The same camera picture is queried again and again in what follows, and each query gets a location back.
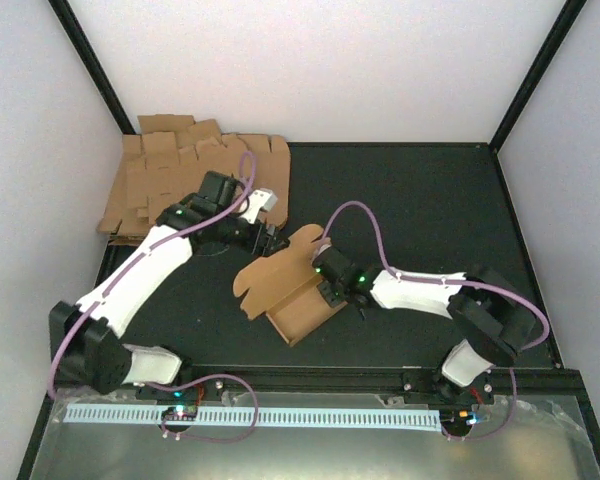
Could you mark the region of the brown cardboard box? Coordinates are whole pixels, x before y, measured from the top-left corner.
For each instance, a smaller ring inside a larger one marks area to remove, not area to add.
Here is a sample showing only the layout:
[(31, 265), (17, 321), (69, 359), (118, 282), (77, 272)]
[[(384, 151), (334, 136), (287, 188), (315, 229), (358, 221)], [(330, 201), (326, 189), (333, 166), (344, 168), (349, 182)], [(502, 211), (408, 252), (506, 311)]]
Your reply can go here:
[(311, 260), (322, 236), (317, 224), (304, 225), (290, 245), (259, 257), (238, 272), (233, 295), (249, 320), (264, 314), (282, 339), (294, 346), (347, 305), (329, 306), (318, 290), (322, 277)]

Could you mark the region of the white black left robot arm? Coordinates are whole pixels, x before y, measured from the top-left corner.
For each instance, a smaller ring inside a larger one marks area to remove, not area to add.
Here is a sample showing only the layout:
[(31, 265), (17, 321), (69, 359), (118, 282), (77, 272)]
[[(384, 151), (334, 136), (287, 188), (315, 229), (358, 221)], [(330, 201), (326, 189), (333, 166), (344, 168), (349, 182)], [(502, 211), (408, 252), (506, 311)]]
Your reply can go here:
[(257, 257), (288, 246), (276, 226), (260, 219), (277, 203), (270, 189), (210, 171), (198, 191), (165, 208), (136, 251), (90, 293), (49, 313), (53, 358), (47, 389), (57, 374), (108, 394), (125, 384), (159, 384), (173, 399), (194, 388), (193, 372), (160, 346), (122, 338), (155, 290), (209, 243), (237, 246)]

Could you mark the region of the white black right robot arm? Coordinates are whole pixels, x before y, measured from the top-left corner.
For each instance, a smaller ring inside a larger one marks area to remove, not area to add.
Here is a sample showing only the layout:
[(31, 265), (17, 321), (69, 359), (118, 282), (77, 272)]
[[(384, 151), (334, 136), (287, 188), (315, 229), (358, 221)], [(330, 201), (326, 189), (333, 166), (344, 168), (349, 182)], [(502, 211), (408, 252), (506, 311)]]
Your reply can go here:
[(446, 318), (462, 340), (442, 361), (434, 379), (437, 396), (456, 403), (471, 383), (493, 367), (511, 367), (531, 343), (538, 309), (489, 268), (452, 274), (363, 269), (333, 246), (321, 247), (312, 267), (322, 276), (318, 290), (332, 308), (343, 302), (360, 309), (404, 309)]

